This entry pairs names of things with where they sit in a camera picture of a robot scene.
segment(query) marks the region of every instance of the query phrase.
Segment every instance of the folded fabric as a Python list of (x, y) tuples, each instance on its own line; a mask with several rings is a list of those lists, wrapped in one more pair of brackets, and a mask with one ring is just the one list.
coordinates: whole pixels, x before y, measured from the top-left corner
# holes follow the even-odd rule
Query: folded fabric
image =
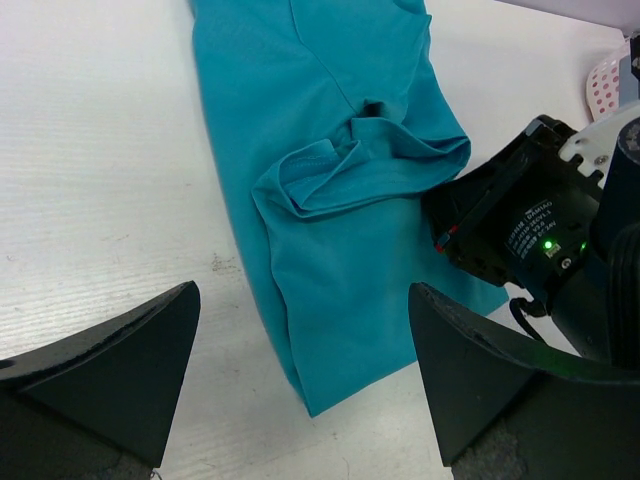
[(506, 300), (435, 252), (421, 214), (421, 192), (453, 178), (470, 145), (428, 62), (420, 0), (192, 5), (238, 248), (311, 415), (415, 360), (412, 282), (481, 314)]

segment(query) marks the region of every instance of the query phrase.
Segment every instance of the tabletop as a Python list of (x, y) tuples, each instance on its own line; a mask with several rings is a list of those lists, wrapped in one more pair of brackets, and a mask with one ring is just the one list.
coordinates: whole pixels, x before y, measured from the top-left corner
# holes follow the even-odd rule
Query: tabletop
[[(491, 0), (428, 9), (432, 62), (473, 143), (467, 171), (538, 114), (584, 127), (586, 75), (623, 41)], [(192, 26), (186, 0), (0, 1), (0, 358), (195, 280), (165, 480), (450, 478), (417, 365), (315, 419), (285, 380), (218, 185)], [(513, 326), (505, 308), (492, 318)]]

